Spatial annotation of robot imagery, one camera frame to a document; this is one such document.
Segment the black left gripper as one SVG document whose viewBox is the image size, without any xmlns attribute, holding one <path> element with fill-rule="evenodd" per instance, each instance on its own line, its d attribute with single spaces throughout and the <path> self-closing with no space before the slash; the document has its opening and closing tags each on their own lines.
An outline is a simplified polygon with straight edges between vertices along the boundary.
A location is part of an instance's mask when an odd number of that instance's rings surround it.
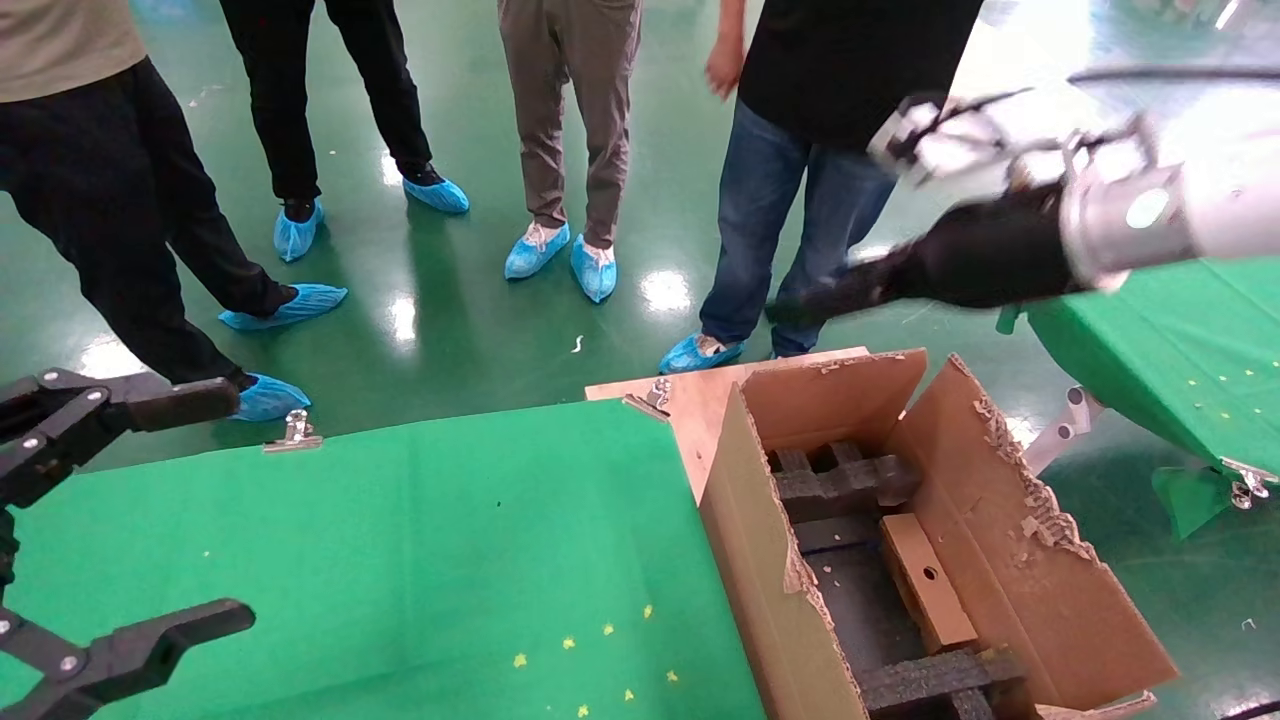
<svg viewBox="0 0 1280 720">
<path fill-rule="evenodd" d="M 152 433 L 234 415 L 225 379 L 173 386 L 154 373 L 96 379 L 60 368 L 1 392 L 1 506 L 28 509 L 128 433 Z M 15 579 L 15 519 L 0 512 L 0 588 Z M 1 611 L 1 651 L 41 675 L 4 719 L 90 719 L 102 707 L 165 685 L 191 648 L 248 630 L 255 611 L 216 600 L 120 626 L 81 647 Z"/>
</svg>

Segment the bystander bare hand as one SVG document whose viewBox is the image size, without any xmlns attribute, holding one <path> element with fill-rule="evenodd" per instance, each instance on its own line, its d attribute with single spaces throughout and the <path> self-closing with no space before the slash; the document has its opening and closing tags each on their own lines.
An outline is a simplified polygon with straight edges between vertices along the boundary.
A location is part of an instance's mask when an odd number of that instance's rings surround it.
<svg viewBox="0 0 1280 720">
<path fill-rule="evenodd" d="M 721 101 L 728 101 L 739 86 L 745 61 L 745 47 L 741 35 L 719 36 L 712 45 L 705 69 L 705 82 L 712 94 Z"/>
</svg>

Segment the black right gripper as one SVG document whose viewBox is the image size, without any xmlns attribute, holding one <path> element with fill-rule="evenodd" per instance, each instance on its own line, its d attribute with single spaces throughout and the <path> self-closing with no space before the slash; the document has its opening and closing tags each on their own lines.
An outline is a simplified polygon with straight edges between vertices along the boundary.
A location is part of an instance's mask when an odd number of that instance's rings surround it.
<svg viewBox="0 0 1280 720">
<path fill-rule="evenodd" d="M 923 236 L 806 290 L 778 295 L 778 327 L 818 327 L 910 299 L 992 309 L 1076 288 L 1061 191 L 1025 190 L 948 209 Z"/>
</svg>

